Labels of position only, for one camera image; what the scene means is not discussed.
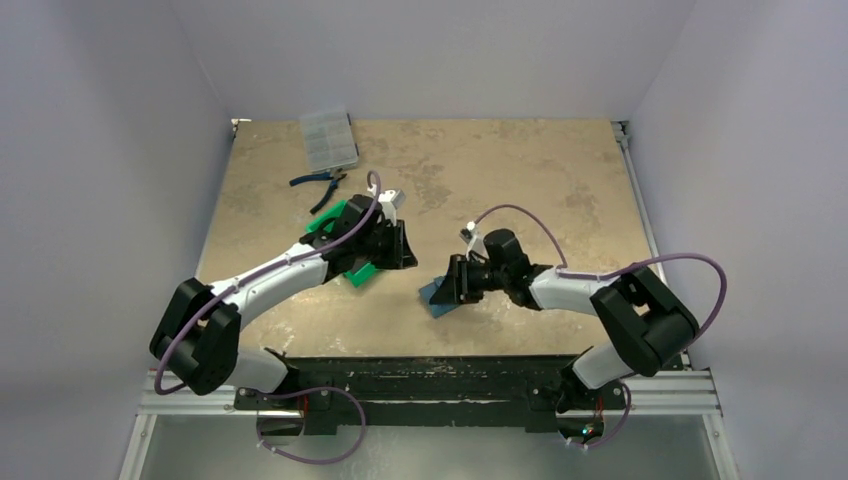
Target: pliers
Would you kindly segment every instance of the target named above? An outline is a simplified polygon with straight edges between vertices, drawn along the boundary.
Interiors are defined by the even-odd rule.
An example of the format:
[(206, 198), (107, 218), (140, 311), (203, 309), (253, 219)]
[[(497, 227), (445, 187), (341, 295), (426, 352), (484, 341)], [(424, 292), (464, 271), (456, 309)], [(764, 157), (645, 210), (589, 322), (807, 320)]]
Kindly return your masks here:
[(347, 176), (346, 173), (342, 173), (342, 169), (339, 168), (332, 172), (324, 172), (324, 173), (313, 173), (312, 175), (304, 175), (302, 177), (297, 177), (289, 180), (290, 186), (300, 185), (304, 182), (317, 182), (321, 180), (329, 180), (330, 186), (327, 187), (327, 193), (321, 198), (321, 200), (309, 210), (309, 213), (315, 215), (318, 213), (318, 210), (324, 208), (324, 205), (330, 201), (330, 198), (333, 196), (333, 192), (339, 188), (339, 182)]

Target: black base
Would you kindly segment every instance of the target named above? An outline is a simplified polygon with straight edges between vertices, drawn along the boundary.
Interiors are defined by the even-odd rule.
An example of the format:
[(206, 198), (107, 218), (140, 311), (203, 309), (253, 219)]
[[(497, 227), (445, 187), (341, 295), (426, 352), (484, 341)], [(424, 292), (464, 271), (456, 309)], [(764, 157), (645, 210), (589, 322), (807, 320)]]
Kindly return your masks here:
[[(330, 385), (361, 403), (369, 425), (523, 427), (531, 433), (561, 428), (555, 407), (561, 370), (576, 356), (471, 356), (399, 358), (286, 358), (289, 375), (277, 393)], [(624, 408), (611, 382), (600, 390), (606, 409)], [(237, 410), (296, 410), (297, 402), (236, 395)], [(342, 395), (309, 395), (306, 435), (332, 435), (358, 425), (356, 408)]]
[(660, 369), (661, 371), (669, 371), (669, 370), (683, 370), (683, 357), (680, 355), (675, 355), (671, 360), (669, 360), (663, 367)]

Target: stained table surface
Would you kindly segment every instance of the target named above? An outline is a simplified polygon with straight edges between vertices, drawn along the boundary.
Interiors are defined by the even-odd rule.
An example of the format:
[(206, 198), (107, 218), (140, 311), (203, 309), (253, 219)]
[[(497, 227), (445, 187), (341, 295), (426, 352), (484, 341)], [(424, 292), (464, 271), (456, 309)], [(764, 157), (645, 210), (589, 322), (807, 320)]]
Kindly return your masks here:
[[(362, 120), (353, 133), (359, 166), (329, 205), (365, 192), (377, 170), (384, 189), (407, 196), (416, 268), (380, 272), (354, 288), (338, 277), (303, 291), (248, 325), (242, 346), (292, 356), (506, 355), (579, 353), (606, 340), (591, 316), (535, 312), (489, 293), (479, 304), (433, 319), (418, 289), (465, 251), (459, 230), (500, 203), (521, 205), (551, 228), (579, 271), (608, 271), (647, 258), (648, 244), (609, 121)], [(273, 258), (303, 235), (326, 182), (290, 187), (308, 173), (297, 122), (243, 122), (198, 275), (229, 278)], [(512, 210), (485, 231), (512, 229), (531, 261), (557, 264), (542, 230)]]

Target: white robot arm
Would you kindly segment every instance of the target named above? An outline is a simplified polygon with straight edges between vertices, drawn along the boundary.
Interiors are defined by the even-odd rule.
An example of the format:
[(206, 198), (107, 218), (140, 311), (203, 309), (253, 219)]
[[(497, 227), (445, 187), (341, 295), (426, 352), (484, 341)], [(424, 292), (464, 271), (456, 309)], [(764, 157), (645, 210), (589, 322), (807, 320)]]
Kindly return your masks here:
[[(481, 239), (476, 225), (469, 223), (461, 236), (468, 244), (466, 253), (451, 256), (430, 304), (476, 303), (484, 292), (501, 290), (521, 307), (570, 310), (603, 323), (610, 341), (568, 366), (563, 375), (564, 388), (570, 389), (564, 392), (566, 400), (634, 372), (652, 376), (698, 334), (697, 320), (650, 268), (616, 278), (561, 272), (530, 263), (510, 230), (495, 230)], [(643, 306), (644, 313), (635, 311)]]
[[(370, 190), (376, 194), (376, 188)], [(196, 278), (186, 280), (177, 287), (150, 342), (150, 352), (161, 360), (192, 317), (225, 296), (202, 315), (206, 325), (190, 328), (168, 359), (168, 367), (198, 395), (221, 385), (274, 391), (288, 374), (285, 362), (273, 351), (239, 348), (239, 332), (292, 295), (323, 285), (359, 263), (370, 262), (381, 270), (416, 266), (405, 224), (397, 218), (404, 198), (400, 190), (382, 192), (371, 216), (355, 230), (373, 202), (373, 197), (355, 195), (339, 217), (304, 235), (282, 255), (209, 285)], [(328, 248), (344, 235), (349, 238)]]

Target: green object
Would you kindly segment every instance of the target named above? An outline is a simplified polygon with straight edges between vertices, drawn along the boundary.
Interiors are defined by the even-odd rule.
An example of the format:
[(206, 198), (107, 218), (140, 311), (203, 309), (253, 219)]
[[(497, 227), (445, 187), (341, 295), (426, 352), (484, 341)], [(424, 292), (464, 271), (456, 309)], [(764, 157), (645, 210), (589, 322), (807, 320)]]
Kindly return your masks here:
[[(347, 203), (347, 200), (342, 200), (330, 207), (323, 215), (309, 222), (309, 225), (306, 226), (306, 233), (312, 233), (315, 230), (318, 230), (321, 223), (325, 222), (328, 218), (339, 218), (342, 210), (344, 210), (345, 203)], [(333, 222), (328, 223), (327, 226), (324, 227), (324, 231), (329, 232), (331, 228), (333, 228)], [(359, 288), (360, 285), (367, 282), (369, 278), (373, 277), (375, 273), (377, 273), (377, 267), (370, 263), (366, 263), (356, 269), (356, 271), (345, 272), (344, 275), (345, 278), (350, 280), (350, 283), (353, 284), (354, 288)]]

